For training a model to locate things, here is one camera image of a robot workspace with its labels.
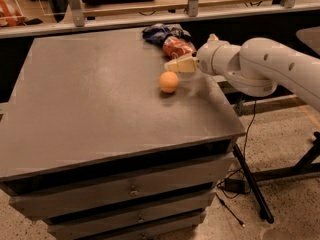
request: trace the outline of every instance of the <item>floor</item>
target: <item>floor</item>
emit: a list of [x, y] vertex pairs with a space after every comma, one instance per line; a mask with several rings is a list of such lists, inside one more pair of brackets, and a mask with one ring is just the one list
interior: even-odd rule
[[[239, 118], [245, 127], [254, 117], [246, 145], [246, 159], [252, 171], [294, 165], [311, 147], [313, 132], [320, 128], [320, 113], [295, 95], [259, 100], [255, 110], [254, 102], [246, 102], [241, 113]], [[244, 142], [244, 137], [238, 140], [241, 149]], [[235, 160], [230, 170], [237, 168]], [[259, 186], [274, 215], [273, 224], [260, 219], [252, 193], [229, 199], [216, 189], [245, 228], [215, 198], [198, 227], [168, 233], [156, 240], [320, 239], [320, 174], [260, 182]], [[8, 196], [0, 192], [0, 240], [54, 239], [43, 222], [25, 219], [8, 201]]]

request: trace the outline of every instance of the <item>white robotic arm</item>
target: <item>white robotic arm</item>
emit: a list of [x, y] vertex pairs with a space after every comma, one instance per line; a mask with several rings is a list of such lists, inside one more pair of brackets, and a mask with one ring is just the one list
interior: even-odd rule
[[196, 56], [178, 58], [166, 68], [185, 72], [183, 67], [188, 68], [191, 63], [186, 61], [190, 60], [195, 68], [224, 76], [235, 89], [249, 96], [268, 96], [279, 84], [320, 111], [320, 60], [273, 40], [253, 38], [237, 46], [212, 35]]

